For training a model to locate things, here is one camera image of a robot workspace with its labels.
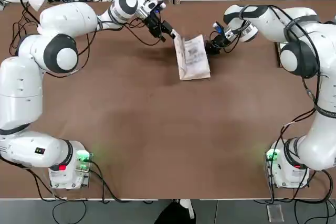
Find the green indicator light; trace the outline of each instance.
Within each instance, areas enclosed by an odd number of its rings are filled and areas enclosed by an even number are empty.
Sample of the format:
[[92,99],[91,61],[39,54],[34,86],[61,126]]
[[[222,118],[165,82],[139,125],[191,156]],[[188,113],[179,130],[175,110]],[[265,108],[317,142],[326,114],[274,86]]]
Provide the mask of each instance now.
[[77,151],[77,158],[80,161],[89,160],[90,153],[88,153],[87,151]]
[[278,149],[270,149],[267,153],[266,153],[266,156],[267,156],[267,159],[269,161],[272,161],[272,157],[273,157],[273,161],[277,160],[278,159],[278,154],[280,153],[280,150]]

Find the table surface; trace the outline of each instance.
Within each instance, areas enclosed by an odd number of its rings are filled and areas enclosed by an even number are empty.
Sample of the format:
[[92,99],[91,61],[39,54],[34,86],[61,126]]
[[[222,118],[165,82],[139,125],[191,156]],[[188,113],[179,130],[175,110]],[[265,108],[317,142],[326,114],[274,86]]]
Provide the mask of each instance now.
[[[186,38],[207,38],[212,23],[235,3],[168,5],[162,18]],[[336,0],[244,3],[311,7],[323,21],[336,13]],[[110,4],[90,5],[100,14]],[[12,23],[21,11],[11,4],[0,12],[0,60],[9,56]],[[154,41],[146,28],[134,31]],[[86,46],[85,36],[76,41],[79,51]],[[210,79],[182,82],[171,39],[149,47],[126,29],[99,32],[83,70],[63,79],[45,77],[44,113],[31,129],[82,142],[118,197],[268,198],[264,151],[281,126],[312,103],[300,78],[277,67],[274,44],[262,35],[229,55],[210,57],[209,64]],[[305,134],[311,122],[293,126],[286,137]],[[3,162],[0,170],[0,198],[38,198],[27,172]],[[323,174],[316,178],[299,197],[323,197],[329,185]],[[99,198],[101,182],[92,178],[89,189],[60,195]],[[276,197],[292,195],[291,189],[276,190]]]

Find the floor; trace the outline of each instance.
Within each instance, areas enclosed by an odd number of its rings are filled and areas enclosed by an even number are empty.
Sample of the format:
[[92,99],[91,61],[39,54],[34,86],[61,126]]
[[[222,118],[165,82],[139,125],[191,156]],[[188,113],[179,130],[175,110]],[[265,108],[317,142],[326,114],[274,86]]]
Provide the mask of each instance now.
[[[128,204],[112,202],[103,205],[99,202],[87,202],[87,213],[80,224],[122,223],[122,224],[152,224],[160,212],[170,203],[169,200],[155,201],[146,205],[141,201]],[[213,224],[215,220],[216,201],[192,200],[197,214],[197,223]],[[51,214],[54,202],[32,201],[0,201],[1,223],[51,224],[55,223]],[[80,219],[84,211],[81,202],[69,202],[55,210],[55,217],[60,224],[73,223]],[[285,224],[294,224],[293,204],[282,205]],[[303,224],[310,217],[325,216],[325,205],[298,204],[297,215],[299,223]],[[309,224],[322,224],[326,219],[312,220]],[[267,224],[266,206],[251,200],[221,200],[217,208],[217,224]],[[336,224],[331,218],[329,224]]]

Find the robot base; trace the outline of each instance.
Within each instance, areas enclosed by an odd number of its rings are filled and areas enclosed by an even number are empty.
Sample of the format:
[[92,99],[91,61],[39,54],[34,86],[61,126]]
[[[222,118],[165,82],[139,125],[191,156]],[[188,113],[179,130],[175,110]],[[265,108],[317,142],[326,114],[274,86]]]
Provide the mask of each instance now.
[[291,165],[285,157],[285,148],[282,141],[279,141],[276,149],[274,149],[275,144],[276,142],[273,143],[270,150],[265,154],[266,171],[268,174],[267,178],[270,186],[276,185],[278,188],[298,188],[299,186],[300,188],[305,187],[308,182],[309,169],[307,168],[306,172],[305,168]]
[[70,141],[73,147],[73,156],[65,170],[54,171],[49,169],[49,178],[52,188],[79,189],[89,186],[92,153],[88,153],[84,146],[77,141]]

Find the robotic arm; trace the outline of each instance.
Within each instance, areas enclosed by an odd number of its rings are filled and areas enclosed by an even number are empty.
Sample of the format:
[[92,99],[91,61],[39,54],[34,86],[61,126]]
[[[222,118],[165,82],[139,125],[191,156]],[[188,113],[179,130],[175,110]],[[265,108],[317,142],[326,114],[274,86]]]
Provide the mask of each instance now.
[[292,19],[272,6],[233,5],[224,14],[227,27],[214,25],[219,35],[207,42],[207,49],[218,53],[238,36],[248,42],[260,31],[268,40],[286,42],[280,60],[288,72],[311,78],[320,70],[320,95],[315,104],[318,113],[311,129],[307,135],[285,140],[284,145],[276,141],[266,154],[267,170],[277,187],[298,188],[307,184],[306,169],[336,166],[336,23],[320,23],[309,8],[284,11]]
[[84,185],[90,154],[77,141],[30,131],[42,114],[45,72],[76,71],[78,51],[74,38],[104,29],[120,30],[136,16],[162,41],[172,38],[172,27],[155,12],[165,8],[158,0],[114,0],[102,15],[83,2],[57,5],[40,15],[39,34],[24,37],[16,56],[0,65],[0,157],[26,167],[47,167],[53,188],[77,189]]

